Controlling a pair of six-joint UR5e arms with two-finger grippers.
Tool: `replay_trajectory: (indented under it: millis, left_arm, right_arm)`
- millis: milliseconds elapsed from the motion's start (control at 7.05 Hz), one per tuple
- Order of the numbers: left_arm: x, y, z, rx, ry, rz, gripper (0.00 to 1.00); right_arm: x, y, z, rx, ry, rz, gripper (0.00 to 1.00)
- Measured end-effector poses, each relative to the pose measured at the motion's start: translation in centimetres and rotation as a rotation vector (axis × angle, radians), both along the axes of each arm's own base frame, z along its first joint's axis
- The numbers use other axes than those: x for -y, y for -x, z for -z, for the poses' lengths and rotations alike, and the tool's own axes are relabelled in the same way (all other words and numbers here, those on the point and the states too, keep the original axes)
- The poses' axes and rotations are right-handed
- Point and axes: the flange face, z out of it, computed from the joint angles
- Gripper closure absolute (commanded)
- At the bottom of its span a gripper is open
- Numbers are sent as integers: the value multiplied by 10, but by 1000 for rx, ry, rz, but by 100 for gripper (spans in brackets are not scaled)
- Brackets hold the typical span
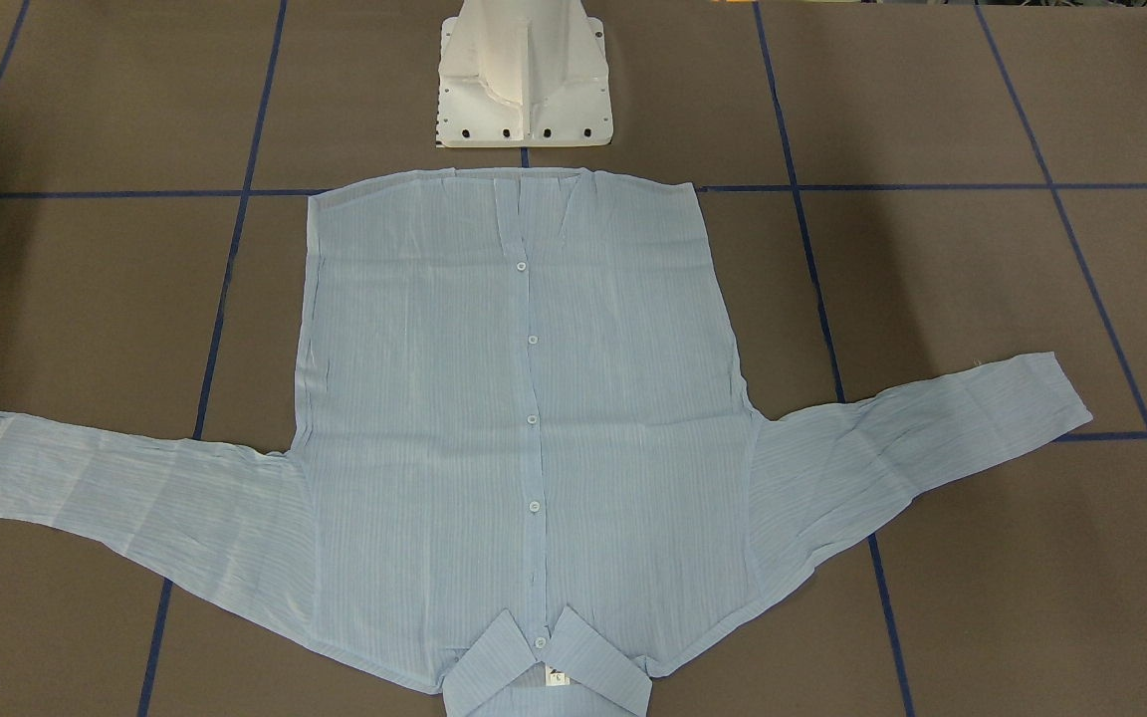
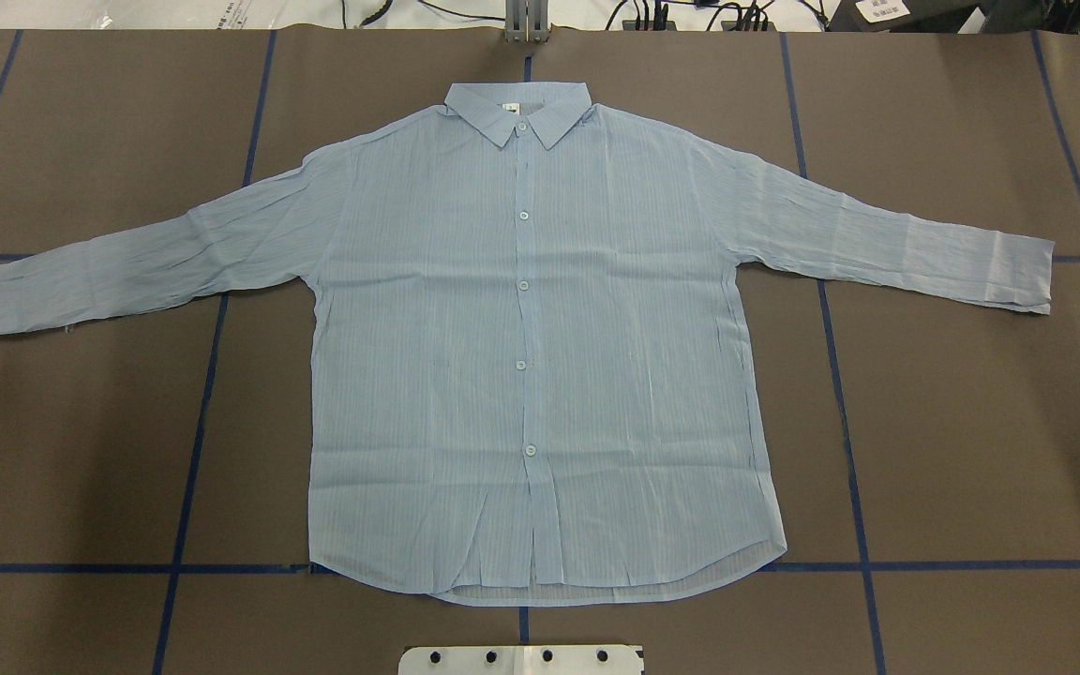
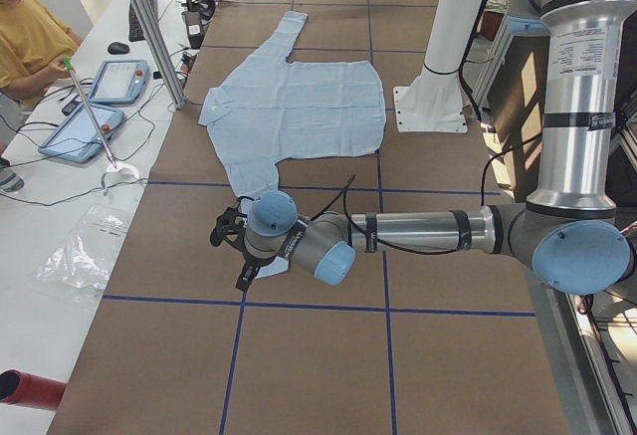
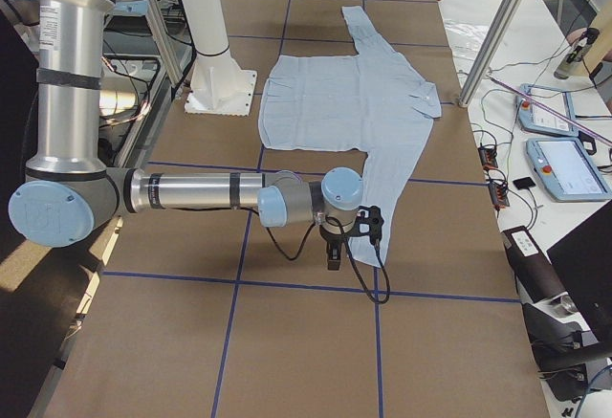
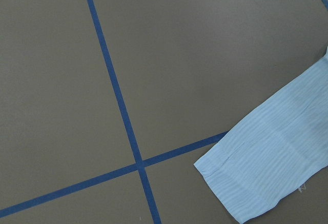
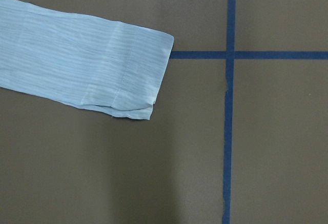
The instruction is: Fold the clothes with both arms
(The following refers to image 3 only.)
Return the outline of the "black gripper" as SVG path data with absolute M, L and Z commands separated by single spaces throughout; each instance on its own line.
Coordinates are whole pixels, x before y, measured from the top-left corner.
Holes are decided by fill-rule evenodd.
M 270 250 L 255 249 L 250 245 L 247 237 L 247 229 L 241 228 L 234 241 L 234 247 L 241 252 L 245 264 L 238 276 L 236 289 L 248 291 L 261 268 L 268 266 L 275 260 L 275 254 Z

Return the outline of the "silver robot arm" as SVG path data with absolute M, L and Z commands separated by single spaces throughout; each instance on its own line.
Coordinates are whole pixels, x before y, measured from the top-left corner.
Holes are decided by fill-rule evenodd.
M 511 0 L 513 21 L 540 21 L 550 36 L 538 184 L 524 202 L 306 218 L 288 194 L 269 191 L 239 220 L 235 246 L 245 264 L 237 288 L 247 291 L 280 258 L 337 285 L 359 249 L 426 256 L 479 249 L 581 296 L 621 280 L 634 258 L 615 227 L 605 178 L 622 26 L 635 9 L 636 0 Z

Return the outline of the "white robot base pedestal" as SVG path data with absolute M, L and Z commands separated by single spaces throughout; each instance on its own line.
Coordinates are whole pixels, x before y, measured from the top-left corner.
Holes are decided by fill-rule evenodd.
M 460 73 L 485 1 L 439 0 L 420 75 L 393 89 L 400 132 L 468 131 Z

